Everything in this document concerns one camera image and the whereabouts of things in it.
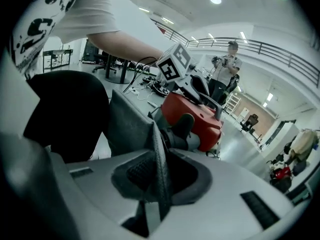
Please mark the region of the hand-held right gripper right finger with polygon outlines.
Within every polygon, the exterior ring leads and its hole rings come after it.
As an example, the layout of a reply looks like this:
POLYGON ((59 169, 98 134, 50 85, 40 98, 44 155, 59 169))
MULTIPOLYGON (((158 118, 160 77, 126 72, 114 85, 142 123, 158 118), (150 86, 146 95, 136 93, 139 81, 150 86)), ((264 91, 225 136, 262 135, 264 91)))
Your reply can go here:
POLYGON ((173 206, 151 240, 277 240, 298 220, 300 207, 238 165, 176 150, 212 177, 195 203, 173 206))

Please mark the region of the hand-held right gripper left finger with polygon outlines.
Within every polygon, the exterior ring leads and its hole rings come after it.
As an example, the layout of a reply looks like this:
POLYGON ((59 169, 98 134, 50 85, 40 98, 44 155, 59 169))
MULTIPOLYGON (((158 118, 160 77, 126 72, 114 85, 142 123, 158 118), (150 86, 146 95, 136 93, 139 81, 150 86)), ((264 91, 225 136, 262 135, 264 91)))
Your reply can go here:
POLYGON ((60 155, 0 136, 6 237, 13 240, 157 240, 156 150, 65 164, 60 155))

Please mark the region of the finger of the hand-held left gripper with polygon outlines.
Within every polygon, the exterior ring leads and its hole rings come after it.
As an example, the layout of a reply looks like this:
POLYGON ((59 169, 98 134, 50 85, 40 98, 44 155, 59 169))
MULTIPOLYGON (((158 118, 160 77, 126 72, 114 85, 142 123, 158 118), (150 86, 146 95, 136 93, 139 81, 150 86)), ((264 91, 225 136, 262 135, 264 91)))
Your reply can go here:
POLYGON ((194 103, 203 103, 210 98, 208 84, 200 75, 190 75, 190 99, 194 103))
POLYGON ((182 91, 184 96, 194 102, 196 105, 203 104, 200 93, 187 80, 176 80, 175 85, 182 91))

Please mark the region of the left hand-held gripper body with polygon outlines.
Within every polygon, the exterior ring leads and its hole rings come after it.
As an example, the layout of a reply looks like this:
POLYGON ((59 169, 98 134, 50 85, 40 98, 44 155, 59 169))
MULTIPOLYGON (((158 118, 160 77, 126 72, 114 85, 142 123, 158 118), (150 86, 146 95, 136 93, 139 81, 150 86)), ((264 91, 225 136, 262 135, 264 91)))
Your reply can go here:
POLYGON ((157 79, 161 83, 171 84, 184 79, 197 64, 184 45, 175 43, 155 65, 159 69, 157 79))

